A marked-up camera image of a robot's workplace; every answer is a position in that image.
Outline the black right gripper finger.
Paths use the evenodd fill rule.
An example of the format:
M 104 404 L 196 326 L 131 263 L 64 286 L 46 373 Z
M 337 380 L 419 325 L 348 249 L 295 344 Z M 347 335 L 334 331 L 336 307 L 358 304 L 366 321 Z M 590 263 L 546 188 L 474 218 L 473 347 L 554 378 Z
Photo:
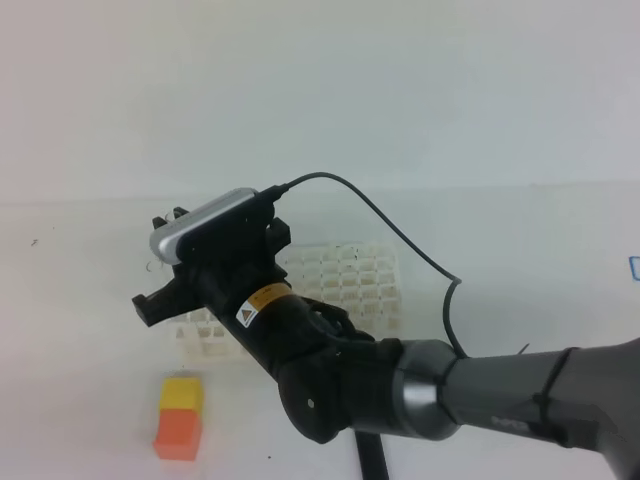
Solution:
M 156 216 L 152 219 L 152 227 L 154 231 L 159 229 L 176 230 L 182 227 L 183 221 L 181 218 L 188 215 L 189 211 L 182 207 L 174 207 L 164 215 Z

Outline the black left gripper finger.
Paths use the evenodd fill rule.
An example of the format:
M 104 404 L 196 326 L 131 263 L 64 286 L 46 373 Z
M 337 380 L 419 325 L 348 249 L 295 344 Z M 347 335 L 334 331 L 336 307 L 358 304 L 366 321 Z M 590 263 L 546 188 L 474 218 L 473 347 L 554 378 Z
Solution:
M 135 311 L 147 327 L 178 317 L 193 309 L 193 294 L 181 281 L 173 279 L 148 296 L 132 299 Z

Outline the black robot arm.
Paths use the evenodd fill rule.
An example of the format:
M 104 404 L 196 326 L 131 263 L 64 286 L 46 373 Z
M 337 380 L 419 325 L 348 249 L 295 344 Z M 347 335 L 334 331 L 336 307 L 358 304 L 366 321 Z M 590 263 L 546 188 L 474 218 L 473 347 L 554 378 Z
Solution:
M 600 453 L 639 475 L 639 344 L 471 358 L 440 340 L 375 340 L 337 307 L 296 295 L 272 211 L 155 218 L 153 253 L 173 279 L 133 300 L 145 324 L 201 308 L 277 383 L 284 410 L 324 444 L 344 429 L 443 440 L 469 425 Z

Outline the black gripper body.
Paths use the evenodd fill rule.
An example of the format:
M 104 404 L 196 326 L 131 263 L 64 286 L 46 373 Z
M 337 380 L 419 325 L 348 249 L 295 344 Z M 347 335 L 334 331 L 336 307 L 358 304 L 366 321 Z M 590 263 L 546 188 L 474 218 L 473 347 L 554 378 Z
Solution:
M 289 320 L 291 287 L 275 256 L 291 242 L 272 204 L 241 204 L 186 233 L 174 279 L 225 320 Z

